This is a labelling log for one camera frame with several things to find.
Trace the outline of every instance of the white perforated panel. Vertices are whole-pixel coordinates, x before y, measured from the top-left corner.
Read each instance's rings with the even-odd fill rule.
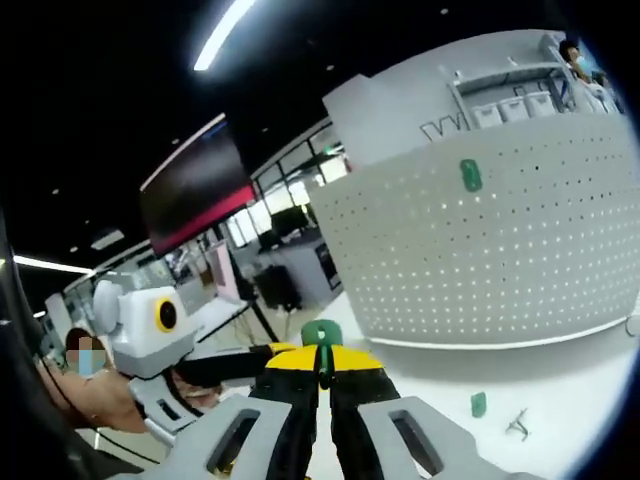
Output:
[[[635,139],[622,116],[461,134],[312,195],[372,340],[495,348],[601,330],[640,285]],[[480,166],[468,192],[460,161]]]

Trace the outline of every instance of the yellow circle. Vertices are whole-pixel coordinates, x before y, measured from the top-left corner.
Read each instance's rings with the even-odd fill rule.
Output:
[[[161,332],[169,333],[176,328],[178,320],[176,307],[168,297],[160,298],[156,302],[155,319],[156,327],[158,327],[158,330]]]

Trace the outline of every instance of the green object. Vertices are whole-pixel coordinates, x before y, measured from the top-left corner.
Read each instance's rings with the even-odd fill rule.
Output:
[[[476,393],[471,396],[471,415],[473,418],[482,418],[487,413],[487,394]]]
[[[464,187],[468,192],[477,192],[482,189],[482,178],[480,177],[478,162],[471,159],[462,160],[460,162],[460,170],[462,170]]]
[[[315,320],[302,327],[302,345],[318,345],[320,350],[320,366],[318,376],[320,386],[329,388],[331,377],[333,376],[332,364],[330,361],[331,346],[342,345],[342,330],[333,320]]]

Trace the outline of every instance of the black ceiling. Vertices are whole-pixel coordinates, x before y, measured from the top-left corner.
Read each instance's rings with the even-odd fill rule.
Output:
[[[256,0],[212,68],[193,71],[230,3],[47,2],[20,17],[20,141],[1,180],[17,253],[93,267],[144,240],[140,184],[173,139],[220,112],[254,171],[325,117],[322,96],[357,73],[481,33],[557,27],[541,2]],[[125,239],[92,250],[113,227]],[[21,272],[37,304],[74,278]]]

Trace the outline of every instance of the red stripe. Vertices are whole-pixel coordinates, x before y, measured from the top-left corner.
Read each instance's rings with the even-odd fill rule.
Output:
[[[173,250],[190,238],[196,236],[205,228],[209,227],[216,220],[219,220],[227,213],[240,208],[254,198],[255,196],[253,194],[253,189],[250,185],[241,188],[240,190],[229,195],[224,200],[218,202],[213,207],[209,208],[209,210],[207,210],[206,212],[201,213],[196,218],[183,225],[180,230],[171,234],[169,238],[163,238],[159,241],[157,239],[154,240],[153,238],[151,238],[153,249],[159,255]]]

